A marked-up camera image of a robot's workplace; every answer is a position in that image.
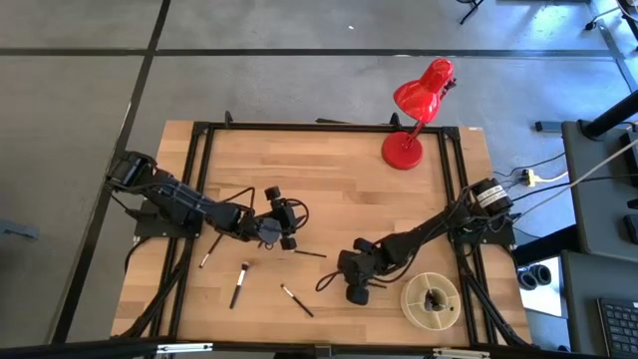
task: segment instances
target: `wooden tabletop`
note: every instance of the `wooden tabletop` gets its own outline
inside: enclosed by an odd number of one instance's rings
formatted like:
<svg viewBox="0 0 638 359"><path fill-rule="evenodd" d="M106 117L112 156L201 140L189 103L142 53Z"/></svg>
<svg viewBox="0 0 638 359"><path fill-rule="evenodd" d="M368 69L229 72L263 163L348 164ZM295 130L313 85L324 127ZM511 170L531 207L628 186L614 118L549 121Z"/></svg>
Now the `wooden tabletop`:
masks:
<svg viewBox="0 0 638 359"><path fill-rule="evenodd" d="M159 152L159 167L178 178L183 171L192 122L168 122ZM481 129L461 128L470 183L491 176ZM359 306L345 298L346 283L338 276L327 289L315 292L317 280L336 270L339 251L353 240L377 240L404 231L440 212L446 205L445 184L436 136L419 136L422 162L410 171L388 167L380 156L385 134L338 132L262 132L218 130L206 176L205 194L222 199L255 186L255 208L269 210L263 190L278 185L285 197L310 207L308 224L296 235L298 249L324 253L319 258L258 249L225 237L204 267L198 265L217 237L205 225L195 242L178 338L210 341L340 343L390 345L469 344L465 316L450 329L428 331L413 326L400 306L404 284L422 272L446 276L457 289L457 263L446 235L425 245L414 265L387 289L370 287L370 302ZM452 144L449 153L453 154ZM198 164L201 153L195 158ZM459 193L454 156L451 168ZM193 179L197 177L195 166ZM248 204L248 197L237 201ZM113 334L129 328L155 295L167 240L152 239L131 258ZM490 297L515 331L529 341L515 271L509 255L498 246L481 247ZM234 309L229 309L241 262L250 263ZM280 288L286 286L315 314L310 318ZM171 305L164 318L169 318ZM479 337L484 325L474 300ZM167 320L161 333L167 332Z"/></svg>

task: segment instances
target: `concrete floor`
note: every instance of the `concrete floor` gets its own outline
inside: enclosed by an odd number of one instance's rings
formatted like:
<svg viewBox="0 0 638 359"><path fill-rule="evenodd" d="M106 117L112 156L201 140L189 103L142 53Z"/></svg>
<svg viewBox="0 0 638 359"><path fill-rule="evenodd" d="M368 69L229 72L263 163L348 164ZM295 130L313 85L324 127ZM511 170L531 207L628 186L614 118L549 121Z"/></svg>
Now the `concrete floor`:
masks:
<svg viewBox="0 0 638 359"><path fill-rule="evenodd" d="M609 1L595 1L599 10ZM0 47L145 47L160 0L4 0ZM486 0L186 0L173 2L161 48L421 48L604 50L583 32L584 4ZM637 44L606 18L632 71ZM129 149L156 152L167 120L386 122L392 92L432 58L155 58ZM533 122L595 118L629 93L616 64L599 58L455 58L459 85L437 125L483 127L499 171L562 152L559 136ZM0 236L0 346L47 341L141 58L0 57L0 218L40 227L41 239ZM552 177L564 161L541 168ZM528 189L515 187L512 195ZM543 195L522 200L525 209ZM572 224L566 193L517 226L544 235ZM131 246L133 222L109 209L70 340L107 338ZM563 319L529 313L534 342L568 345ZM237 357L234 354L216 357Z"/></svg>

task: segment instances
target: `electrical connector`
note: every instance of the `electrical connector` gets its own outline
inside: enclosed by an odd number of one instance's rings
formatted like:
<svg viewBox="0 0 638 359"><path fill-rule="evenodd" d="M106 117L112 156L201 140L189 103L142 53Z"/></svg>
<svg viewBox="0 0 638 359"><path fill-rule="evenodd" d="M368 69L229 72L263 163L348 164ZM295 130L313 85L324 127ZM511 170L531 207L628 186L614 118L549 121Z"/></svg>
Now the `electrical connector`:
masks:
<svg viewBox="0 0 638 359"><path fill-rule="evenodd" d="M537 183L549 183L549 182L553 182L553 181L557 181L562 179L563 177L567 176L567 171L565 171L563 174L561 174L560 176L557 176L553 179L542 179L541 177L537 176L534 173L534 170L532 169L525 169L522 171L522 179L521 181L529 187L533 187L536 186Z"/></svg>

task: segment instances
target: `desk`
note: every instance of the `desk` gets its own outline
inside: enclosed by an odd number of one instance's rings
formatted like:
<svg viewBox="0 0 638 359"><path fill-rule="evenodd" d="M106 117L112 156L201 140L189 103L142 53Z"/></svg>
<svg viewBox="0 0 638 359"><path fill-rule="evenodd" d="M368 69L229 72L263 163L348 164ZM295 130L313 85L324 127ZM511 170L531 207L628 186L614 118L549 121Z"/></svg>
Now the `desk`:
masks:
<svg viewBox="0 0 638 359"><path fill-rule="evenodd" d="M596 299L638 298L638 264L565 251L560 255L574 352L606 356Z"/></svg>
<svg viewBox="0 0 638 359"><path fill-rule="evenodd" d="M582 136L577 123L563 123L562 137L571 180L580 178L620 150L619 137L625 132L612 129L601 141L592 141ZM628 173L624 156L619 156L592 176ZM630 241L622 221L626 214L635 213L635 209L627 207L627 201L638 198L638 188L631 185L630 179L580 183L571 189L571 194L576 224L517 248L514 255L518 264L553 257L563 249L638 261L638 245Z"/></svg>
<svg viewBox="0 0 638 359"><path fill-rule="evenodd" d="M181 173L191 128L191 122L166 124L157 155L160 168ZM194 244L178 339L467 346L463 314L448 330L423 331L403 316L399 303L404 284L425 271L445 275L460 288L456 260L446 235L419 252L405 278L388 289L371 287L367 306L346 300L346 284L341 277L323 292L314 290L321 276L336 270L339 251L351 248L355 238L376 240L392 231L411 229L447 203L436 137L419 136L423 161L415 169L401 172L381 159L386 135L215 131L205 193L220 199L254 185L255 208L262 212L268 208L263 190L279 185L282 195L300 198L310 207L310 220L296 235L298 248L324 253L328 258L283 252L278 245L267 251L257 249L255 243L225 238L204 269L198 269L216 238L214 230L205 226ZM461 135L469 181L490 177L482 131L461 129ZM131 258L113 334L129 328L155 295L165 249L165 238L152 239ZM482 246L482 257L492 300L518 335L529 341L511 258L502 248L487 245ZM249 261L251 267L237 304L230 310L228 304L242 261ZM281 290L282 282L314 312L315 318L307 317ZM167 305L164 309L164 317L169 308ZM474 309L479 337L484 338L477 301ZM163 323L160 333L166 333L166 328Z"/></svg>

